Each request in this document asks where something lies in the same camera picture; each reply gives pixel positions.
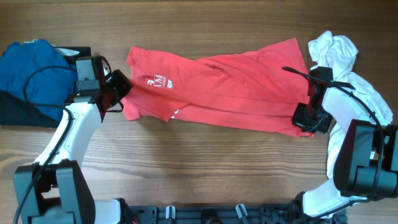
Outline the red t-shirt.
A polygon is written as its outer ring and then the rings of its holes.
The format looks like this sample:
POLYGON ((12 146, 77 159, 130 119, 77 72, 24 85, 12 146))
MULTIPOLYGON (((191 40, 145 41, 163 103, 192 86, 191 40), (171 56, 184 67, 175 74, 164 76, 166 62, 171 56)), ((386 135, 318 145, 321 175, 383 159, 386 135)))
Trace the red t-shirt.
POLYGON ((308 101, 308 83, 285 71, 306 71, 296 39, 195 60, 133 46, 126 62, 132 83, 123 101, 128 120, 153 116, 303 136, 292 117, 308 101))

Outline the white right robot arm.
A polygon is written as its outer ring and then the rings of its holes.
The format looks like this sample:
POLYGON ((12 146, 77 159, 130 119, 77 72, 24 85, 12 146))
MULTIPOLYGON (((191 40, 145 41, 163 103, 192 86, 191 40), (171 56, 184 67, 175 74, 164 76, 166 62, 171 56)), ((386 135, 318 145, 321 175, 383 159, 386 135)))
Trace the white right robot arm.
POLYGON ((333 176, 301 192, 289 205, 290 221, 331 217, 357 203, 397 197, 397 126, 381 124, 374 111, 354 95, 349 83, 320 81, 318 105, 343 127, 345 137, 333 176))

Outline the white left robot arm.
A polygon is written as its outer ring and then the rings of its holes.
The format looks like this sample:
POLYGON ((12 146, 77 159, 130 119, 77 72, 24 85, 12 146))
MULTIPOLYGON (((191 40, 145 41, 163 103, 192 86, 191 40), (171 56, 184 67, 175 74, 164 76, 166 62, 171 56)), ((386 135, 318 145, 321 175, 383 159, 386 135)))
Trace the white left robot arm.
POLYGON ((14 173, 18 202, 14 223, 129 223, 134 219, 123 199, 95 200, 81 171, 92 135, 132 85, 120 70, 91 77, 79 72, 78 76, 47 148, 33 164, 14 173))

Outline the white crumpled shirt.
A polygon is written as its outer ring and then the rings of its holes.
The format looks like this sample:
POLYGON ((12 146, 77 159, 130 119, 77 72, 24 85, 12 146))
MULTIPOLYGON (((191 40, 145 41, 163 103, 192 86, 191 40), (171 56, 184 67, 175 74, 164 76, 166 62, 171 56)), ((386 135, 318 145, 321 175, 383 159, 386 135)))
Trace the white crumpled shirt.
MULTIPOLYGON (((308 43, 312 61, 317 67, 332 69, 334 81, 351 84, 354 88, 348 89, 376 113, 380 124, 386 126, 392 122, 393 114, 382 96, 365 79, 353 72, 358 49, 354 43, 344 35, 332 35, 330 31, 324 32, 317 39, 308 43)), ((341 149, 348 127, 353 119, 375 121, 369 113, 356 100, 337 88, 326 91, 322 107, 336 120, 330 132, 328 142, 328 159, 326 176, 333 177, 336 158, 341 149)))

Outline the white folded cloth under blue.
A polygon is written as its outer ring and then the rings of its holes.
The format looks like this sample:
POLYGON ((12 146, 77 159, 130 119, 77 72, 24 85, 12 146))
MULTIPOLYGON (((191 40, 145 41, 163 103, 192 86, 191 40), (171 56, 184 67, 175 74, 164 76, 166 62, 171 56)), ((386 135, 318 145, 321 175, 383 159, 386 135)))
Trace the white folded cloth under blue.
POLYGON ((77 50, 70 50, 66 48, 60 48, 57 47, 56 45, 52 45, 52 47, 61 55, 63 56, 75 56, 78 55, 80 52, 77 50))

